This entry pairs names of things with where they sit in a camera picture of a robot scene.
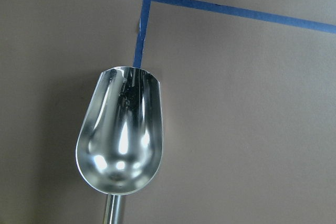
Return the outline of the metal ice scoop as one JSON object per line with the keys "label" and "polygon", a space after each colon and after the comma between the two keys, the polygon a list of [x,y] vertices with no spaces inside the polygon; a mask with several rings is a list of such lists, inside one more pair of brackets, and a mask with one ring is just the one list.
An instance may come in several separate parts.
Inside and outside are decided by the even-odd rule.
{"label": "metal ice scoop", "polygon": [[143,189],[163,153],[160,83],[146,70],[101,73],[76,145],[82,178],[106,194],[104,223],[120,223],[124,196]]}

